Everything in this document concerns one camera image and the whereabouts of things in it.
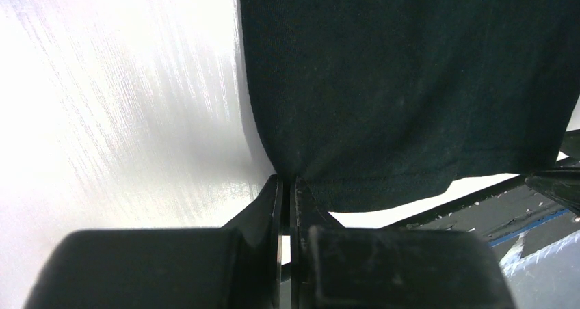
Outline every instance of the black plastic part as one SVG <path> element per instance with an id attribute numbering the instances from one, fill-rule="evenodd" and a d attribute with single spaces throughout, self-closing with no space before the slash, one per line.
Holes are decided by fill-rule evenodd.
<path id="1" fill-rule="evenodd" d="M 580 130 L 573 130 L 564 134 L 560 152 L 569 157 L 580 159 Z"/>
<path id="2" fill-rule="evenodd" d="M 311 301 L 307 249 L 308 229 L 312 225 L 343 228 L 327 211 L 320 209 L 306 182 L 297 178 L 290 194 L 292 308 L 307 308 Z"/>
<path id="3" fill-rule="evenodd" d="M 27 308 L 277 308 L 283 188 L 271 177 L 220 229 L 71 234 Z"/>
<path id="4" fill-rule="evenodd" d="M 279 307 L 282 262 L 282 206 L 289 186 L 271 176 L 258 197 L 222 229 L 238 229 L 252 255 L 243 265 L 251 266 L 255 297 L 267 295 L 273 308 Z"/>
<path id="5" fill-rule="evenodd" d="M 580 216 L 580 169 L 536 172 L 525 182 L 533 190 Z"/>
<path id="6" fill-rule="evenodd" d="M 313 226 L 309 239 L 311 308 L 515 308 L 474 235 Z"/>
<path id="7" fill-rule="evenodd" d="M 26 308 L 252 308 L 239 269 L 248 250 L 237 230 L 76 232 Z"/>

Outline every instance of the dark green t-shirt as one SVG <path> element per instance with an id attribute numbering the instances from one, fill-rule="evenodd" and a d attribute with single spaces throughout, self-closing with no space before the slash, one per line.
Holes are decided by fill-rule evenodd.
<path id="1" fill-rule="evenodd" d="M 331 211 L 551 167 L 580 91 L 580 0 L 241 0 L 254 119 Z"/>

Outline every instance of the white surface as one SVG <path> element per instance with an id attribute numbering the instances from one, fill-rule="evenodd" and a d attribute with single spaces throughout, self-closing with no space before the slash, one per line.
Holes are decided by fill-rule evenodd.
<path id="1" fill-rule="evenodd" d="M 255 198 L 273 169 L 237 17 L 236 0 L 0 0 L 1 309 L 69 232 L 220 226 Z"/>

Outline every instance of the scratched surface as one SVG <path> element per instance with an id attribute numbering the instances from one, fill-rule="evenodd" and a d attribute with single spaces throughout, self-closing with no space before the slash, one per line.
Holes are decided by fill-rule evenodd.
<path id="1" fill-rule="evenodd" d="M 520 309 L 576 309 L 580 303 L 580 231 L 508 262 L 503 269 Z"/>

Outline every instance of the black fabric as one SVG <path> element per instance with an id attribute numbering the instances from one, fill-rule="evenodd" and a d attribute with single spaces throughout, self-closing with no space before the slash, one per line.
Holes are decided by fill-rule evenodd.
<path id="1" fill-rule="evenodd" d="M 553 166 L 580 90 L 580 0 L 240 0 L 250 100 L 331 211 Z"/>

